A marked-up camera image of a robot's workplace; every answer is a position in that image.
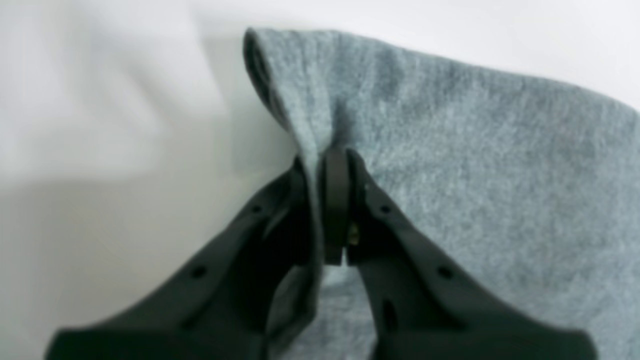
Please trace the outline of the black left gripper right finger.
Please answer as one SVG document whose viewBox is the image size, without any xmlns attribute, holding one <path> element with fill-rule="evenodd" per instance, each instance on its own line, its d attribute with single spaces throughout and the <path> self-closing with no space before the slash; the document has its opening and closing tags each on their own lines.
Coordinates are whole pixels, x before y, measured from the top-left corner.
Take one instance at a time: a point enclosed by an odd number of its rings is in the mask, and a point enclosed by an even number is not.
<svg viewBox="0 0 640 360">
<path fill-rule="evenodd" d="M 373 360 L 596 360 L 581 330 L 507 305 L 418 230 L 352 149 L 320 173 L 324 262 L 356 267 L 377 342 Z"/>
</svg>

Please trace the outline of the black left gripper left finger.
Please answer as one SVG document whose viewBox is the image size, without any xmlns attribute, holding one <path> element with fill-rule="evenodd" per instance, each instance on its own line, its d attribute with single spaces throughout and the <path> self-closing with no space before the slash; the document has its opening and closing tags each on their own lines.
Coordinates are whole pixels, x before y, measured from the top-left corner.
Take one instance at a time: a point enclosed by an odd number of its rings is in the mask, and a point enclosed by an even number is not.
<svg viewBox="0 0 640 360">
<path fill-rule="evenodd" d="M 302 162 L 259 190 L 227 228 L 123 312 L 59 330 L 47 360 L 265 360 L 281 281 L 311 257 Z"/>
</svg>

